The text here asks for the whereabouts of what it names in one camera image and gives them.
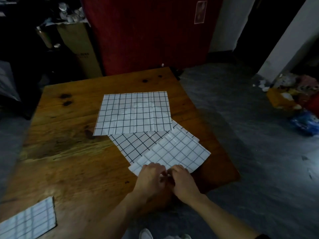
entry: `rectangular sticker on red door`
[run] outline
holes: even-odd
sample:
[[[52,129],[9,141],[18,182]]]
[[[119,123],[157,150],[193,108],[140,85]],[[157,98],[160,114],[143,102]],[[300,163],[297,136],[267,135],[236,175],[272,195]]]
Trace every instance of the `rectangular sticker on red door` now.
[[[207,6],[207,0],[197,2],[194,24],[203,24],[204,23],[206,6]]]

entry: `hand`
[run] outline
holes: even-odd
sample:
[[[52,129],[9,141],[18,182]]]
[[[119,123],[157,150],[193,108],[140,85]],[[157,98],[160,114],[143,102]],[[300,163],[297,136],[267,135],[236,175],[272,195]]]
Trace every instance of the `hand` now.
[[[146,202],[164,189],[166,178],[167,171],[164,165],[153,162],[143,165],[132,193],[137,194],[142,200],[145,199]]]
[[[174,165],[167,172],[175,181],[175,186],[169,184],[169,187],[182,202],[190,205],[202,197],[193,177],[182,165]]]

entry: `person's left arm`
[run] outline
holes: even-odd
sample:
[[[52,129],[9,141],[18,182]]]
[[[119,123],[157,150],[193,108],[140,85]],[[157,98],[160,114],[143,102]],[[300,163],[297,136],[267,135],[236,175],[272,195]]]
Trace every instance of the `person's left arm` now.
[[[143,165],[138,175],[134,190],[113,209],[100,223],[105,229],[98,233],[98,238],[122,238],[130,221],[146,202],[165,187],[165,180],[160,174],[166,174],[163,165],[150,163]]]

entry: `black sleeve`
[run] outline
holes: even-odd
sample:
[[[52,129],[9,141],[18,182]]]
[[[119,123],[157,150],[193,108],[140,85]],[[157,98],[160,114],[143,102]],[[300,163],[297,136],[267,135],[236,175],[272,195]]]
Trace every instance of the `black sleeve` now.
[[[269,236],[266,236],[264,234],[259,235],[258,237],[256,237],[256,239],[270,239]]]

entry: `shoe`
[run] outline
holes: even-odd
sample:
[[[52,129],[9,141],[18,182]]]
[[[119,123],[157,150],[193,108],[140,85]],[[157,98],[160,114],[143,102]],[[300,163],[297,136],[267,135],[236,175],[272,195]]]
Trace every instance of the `shoe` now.
[[[151,232],[149,231],[149,229],[144,228],[140,232],[139,239],[153,239],[153,236],[152,236]]]
[[[192,239],[192,238],[190,237],[190,235],[184,234],[181,236],[181,239]]]

